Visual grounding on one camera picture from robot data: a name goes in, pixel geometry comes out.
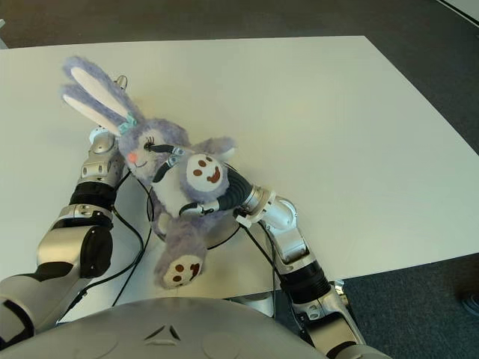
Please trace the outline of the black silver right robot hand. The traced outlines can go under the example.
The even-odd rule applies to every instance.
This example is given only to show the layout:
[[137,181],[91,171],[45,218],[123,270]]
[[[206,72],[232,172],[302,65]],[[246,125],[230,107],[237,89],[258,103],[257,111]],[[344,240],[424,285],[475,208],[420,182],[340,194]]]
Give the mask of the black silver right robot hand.
[[253,191],[244,177],[209,153],[171,144],[146,144],[144,148],[168,156],[156,169],[151,186],[175,218],[234,209]]

